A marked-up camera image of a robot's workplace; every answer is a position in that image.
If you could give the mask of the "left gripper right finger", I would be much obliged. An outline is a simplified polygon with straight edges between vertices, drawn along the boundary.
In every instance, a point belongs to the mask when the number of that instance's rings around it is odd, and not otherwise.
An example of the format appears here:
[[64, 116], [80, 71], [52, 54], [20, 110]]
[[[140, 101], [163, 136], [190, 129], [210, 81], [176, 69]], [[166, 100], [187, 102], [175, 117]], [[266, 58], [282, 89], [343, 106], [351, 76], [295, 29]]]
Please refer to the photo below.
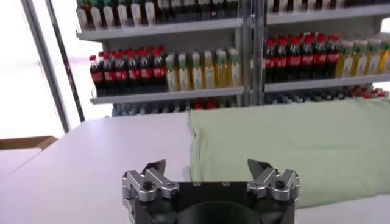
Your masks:
[[297, 200], [300, 194], [300, 177], [295, 170], [280, 173], [268, 162], [247, 160], [253, 180], [247, 183], [247, 192], [256, 199], [271, 197], [277, 201]]

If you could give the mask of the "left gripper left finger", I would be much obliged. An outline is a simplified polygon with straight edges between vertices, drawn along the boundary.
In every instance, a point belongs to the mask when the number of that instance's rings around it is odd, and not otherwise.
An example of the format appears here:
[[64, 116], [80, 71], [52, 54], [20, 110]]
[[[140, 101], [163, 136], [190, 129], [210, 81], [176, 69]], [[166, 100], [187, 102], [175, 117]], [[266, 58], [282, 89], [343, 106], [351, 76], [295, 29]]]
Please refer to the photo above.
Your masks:
[[166, 160], [148, 163], [141, 173], [136, 170], [125, 171], [122, 175], [122, 199], [138, 199], [149, 203], [157, 198], [159, 192], [163, 198], [172, 199], [180, 190], [177, 182], [164, 176]]

